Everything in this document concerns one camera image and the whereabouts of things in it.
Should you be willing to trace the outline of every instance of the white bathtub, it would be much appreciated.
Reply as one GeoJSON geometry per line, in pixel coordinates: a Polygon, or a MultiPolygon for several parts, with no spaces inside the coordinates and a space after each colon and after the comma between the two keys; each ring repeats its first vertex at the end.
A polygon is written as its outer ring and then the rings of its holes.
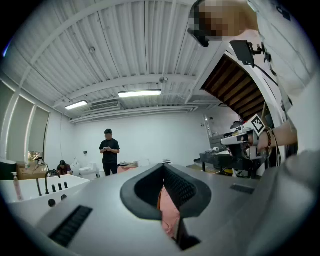
{"type": "MultiPolygon", "coordinates": [[[[58,176],[49,177],[47,179],[49,194],[46,194],[45,179],[40,178],[39,185],[42,196],[39,196],[37,181],[35,179],[19,180],[23,201],[17,199],[13,180],[1,180],[0,190],[11,213],[35,226],[50,211],[50,199],[53,199],[57,205],[62,201],[62,195],[70,197],[83,189],[89,182],[91,181],[88,179],[73,175],[62,175],[61,178],[58,176]],[[68,188],[65,188],[64,182],[67,182],[68,188]],[[62,190],[59,190],[58,183],[61,183],[62,190]],[[56,192],[53,192],[52,185],[55,186],[56,192]]],[[[68,198],[64,199],[63,202],[68,203],[68,198]]]]}

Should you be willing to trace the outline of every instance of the ceiling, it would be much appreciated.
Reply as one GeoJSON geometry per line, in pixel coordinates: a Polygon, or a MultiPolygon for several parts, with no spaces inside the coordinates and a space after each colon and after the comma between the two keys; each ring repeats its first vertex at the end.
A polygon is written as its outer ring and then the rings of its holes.
{"type": "Polygon", "coordinates": [[[244,121],[263,110],[265,99],[251,76],[223,55],[202,89],[236,112],[244,121]]]}
{"type": "Polygon", "coordinates": [[[219,44],[203,48],[187,33],[193,2],[45,1],[12,39],[1,71],[61,113],[85,117],[81,122],[219,103],[202,94],[185,105],[219,44]],[[118,98],[118,92],[144,89],[162,95],[118,98]],[[65,109],[81,100],[89,105],[65,109]]]}

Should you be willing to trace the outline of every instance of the black table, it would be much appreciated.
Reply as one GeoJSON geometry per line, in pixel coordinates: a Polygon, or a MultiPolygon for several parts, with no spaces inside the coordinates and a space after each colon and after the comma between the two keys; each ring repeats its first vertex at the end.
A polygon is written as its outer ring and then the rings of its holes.
{"type": "Polygon", "coordinates": [[[243,157],[233,157],[229,154],[201,153],[200,161],[204,172],[206,171],[205,163],[208,163],[219,168],[221,174],[224,168],[248,171],[248,178],[251,179],[256,178],[257,170],[261,166],[260,159],[249,160],[243,157]]]}

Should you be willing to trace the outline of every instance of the black pants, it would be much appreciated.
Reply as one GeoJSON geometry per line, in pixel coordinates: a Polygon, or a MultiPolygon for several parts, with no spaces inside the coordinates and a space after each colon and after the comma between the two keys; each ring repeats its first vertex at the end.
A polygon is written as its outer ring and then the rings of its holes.
{"type": "Polygon", "coordinates": [[[103,170],[105,172],[105,176],[109,176],[111,174],[110,170],[112,171],[112,174],[117,174],[117,169],[118,169],[118,166],[116,162],[114,163],[103,162],[103,170]]]}

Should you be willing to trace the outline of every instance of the soap dispenser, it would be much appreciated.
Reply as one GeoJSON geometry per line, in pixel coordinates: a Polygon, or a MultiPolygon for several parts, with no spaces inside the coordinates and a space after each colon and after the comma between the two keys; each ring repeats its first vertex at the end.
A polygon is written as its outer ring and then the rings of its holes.
{"type": "Polygon", "coordinates": [[[16,197],[18,198],[19,201],[23,201],[24,198],[22,197],[21,188],[20,188],[18,177],[17,177],[17,173],[16,172],[12,172],[12,174],[14,176],[13,185],[14,185],[14,188],[15,188],[16,197]]]}

